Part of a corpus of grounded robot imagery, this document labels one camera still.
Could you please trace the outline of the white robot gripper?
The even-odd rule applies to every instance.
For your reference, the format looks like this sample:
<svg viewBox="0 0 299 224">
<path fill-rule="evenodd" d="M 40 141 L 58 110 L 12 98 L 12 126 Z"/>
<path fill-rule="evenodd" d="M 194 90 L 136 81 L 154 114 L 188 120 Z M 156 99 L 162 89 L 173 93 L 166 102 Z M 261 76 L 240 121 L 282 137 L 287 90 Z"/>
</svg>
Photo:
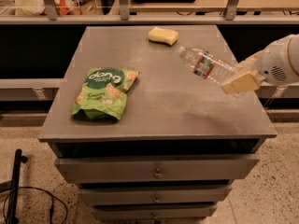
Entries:
<svg viewBox="0 0 299 224">
<path fill-rule="evenodd" d="M 250 70 L 255 70 L 256 66 L 269 84 L 280 86 L 299 82 L 299 35 L 280 38 L 237 65 L 239 69 Z M 260 86 L 261 80 L 254 71 L 236 74 L 221 84 L 227 94 L 256 91 Z"/>
</svg>

